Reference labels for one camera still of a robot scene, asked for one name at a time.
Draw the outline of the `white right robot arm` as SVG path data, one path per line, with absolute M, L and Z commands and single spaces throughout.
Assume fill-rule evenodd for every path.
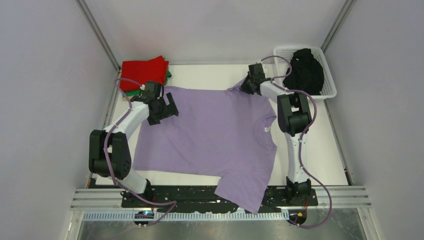
M 288 173 L 285 185 L 285 200 L 291 205 L 299 205 L 312 191 L 310 175 L 305 171 L 306 133 L 313 117 L 308 96 L 300 90 L 290 90 L 266 77 L 263 65 L 248 66 L 247 76 L 240 90 L 247 94 L 267 97 L 277 104 L 277 122 L 284 133 L 288 150 Z

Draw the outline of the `lavender t-shirt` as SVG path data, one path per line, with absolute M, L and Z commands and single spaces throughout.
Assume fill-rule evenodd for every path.
M 133 169 L 219 177 L 217 196 L 257 214 L 277 151 L 269 99 L 242 92 L 240 84 L 226 90 L 167 86 L 165 92 L 179 115 L 141 124 Z

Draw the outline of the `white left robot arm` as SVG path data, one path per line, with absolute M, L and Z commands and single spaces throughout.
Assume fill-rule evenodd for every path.
M 151 126 L 161 120 L 178 116 L 172 94 L 165 93 L 163 84 L 148 81 L 139 84 L 140 93 L 129 98 L 128 108 L 104 129 L 95 129 L 89 135 L 88 168 L 93 174 L 109 178 L 113 184 L 134 194 L 141 207 L 153 202 L 153 193 L 147 190 L 150 182 L 132 169 L 128 140 L 143 121 Z

